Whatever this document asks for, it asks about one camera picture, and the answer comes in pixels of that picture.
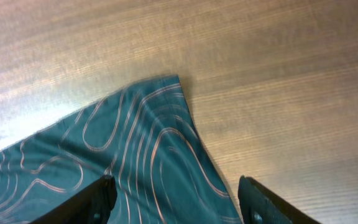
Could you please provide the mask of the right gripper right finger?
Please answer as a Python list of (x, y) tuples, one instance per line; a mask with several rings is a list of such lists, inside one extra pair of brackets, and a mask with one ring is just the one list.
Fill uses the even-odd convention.
[(319, 224), (252, 177), (240, 177), (237, 196), (244, 223)]

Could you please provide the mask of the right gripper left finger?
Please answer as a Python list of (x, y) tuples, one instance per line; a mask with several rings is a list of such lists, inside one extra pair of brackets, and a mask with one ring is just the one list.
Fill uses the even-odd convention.
[(115, 179), (104, 175), (32, 224), (107, 224), (116, 200)]

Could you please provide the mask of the black printed cycling jersey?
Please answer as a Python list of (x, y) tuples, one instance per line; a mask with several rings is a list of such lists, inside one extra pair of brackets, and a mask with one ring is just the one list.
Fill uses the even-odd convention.
[(103, 175), (110, 223), (240, 223), (176, 75), (129, 85), (0, 152), (0, 223), (30, 223)]

